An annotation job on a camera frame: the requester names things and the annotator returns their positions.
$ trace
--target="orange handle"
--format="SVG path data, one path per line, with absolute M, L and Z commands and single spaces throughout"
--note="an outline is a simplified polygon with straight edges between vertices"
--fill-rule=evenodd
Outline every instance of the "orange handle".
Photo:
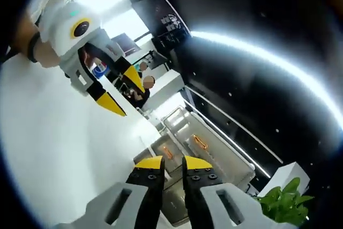
M 203 150 L 208 150 L 208 145 L 203 143 L 203 141 L 198 136 L 193 135 L 193 139 L 195 143 L 198 144 L 199 147 L 201 147 Z
M 171 151 L 167 148 L 167 147 L 163 147 L 163 151 L 164 151 L 164 153 L 167 155 L 167 158 L 168 159 L 173 159 L 173 154 L 171 153 Z

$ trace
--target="black screw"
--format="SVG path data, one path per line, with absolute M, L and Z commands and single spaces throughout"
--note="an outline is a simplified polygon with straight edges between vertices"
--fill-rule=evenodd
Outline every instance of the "black screw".
M 200 176 L 198 176 L 198 175 L 193 175 L 191 178 L 193 181 L 199 181 L 200 180 Z
M 210 174 L 210 175 L 208 176 L 208 178 L 210 178 L 211 180 L 214 180 L 214 179 L 217 179 L 218 176 L 216 176 L 215 174 Z

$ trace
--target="green plant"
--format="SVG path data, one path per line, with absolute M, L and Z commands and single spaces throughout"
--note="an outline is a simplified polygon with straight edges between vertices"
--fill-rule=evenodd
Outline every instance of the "green plant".
M 256 197 L 255 199 L 261 204 L 263 214 L 277 223 L 301 226 L 308 213 L 303 203 L 314 197 L 300 196 L 297 191 L 299 184 L 300 178 L 296 177 L 283 190 L 281 187 L 275 187 L 264 197 Z

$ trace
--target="black wrist strap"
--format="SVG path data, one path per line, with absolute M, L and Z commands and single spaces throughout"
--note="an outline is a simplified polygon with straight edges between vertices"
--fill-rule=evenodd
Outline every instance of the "black wrist strap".
M 34 47 L 36 46 L 36 43 L 37 43 L 38 39 L 40 38 L 40 36 L 41 36 L 41 34 L 39 32 L 36 32 L 28 44 L 27 58 L 32 63 L 37 63 L 37 60 L 34 58 L 33 50 L 34 50 Z

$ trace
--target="white robotic arm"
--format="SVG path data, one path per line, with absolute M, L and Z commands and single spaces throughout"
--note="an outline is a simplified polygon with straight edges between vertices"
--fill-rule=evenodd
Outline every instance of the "white robotic arm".
M 83 60 L 83 51 L 108 65 L 126 84 L 144 92 L 137 71 L 125 58 L 120 46 L 101 28 L 98 15 L 76 3 L 46 7 L 39 23 L 41 39 L 49 41 L 61 58 L 59 67 L 71 85 L 83 95 L 90 95 L 98 105 L 122 116 L 125 111 L 92 75 Z

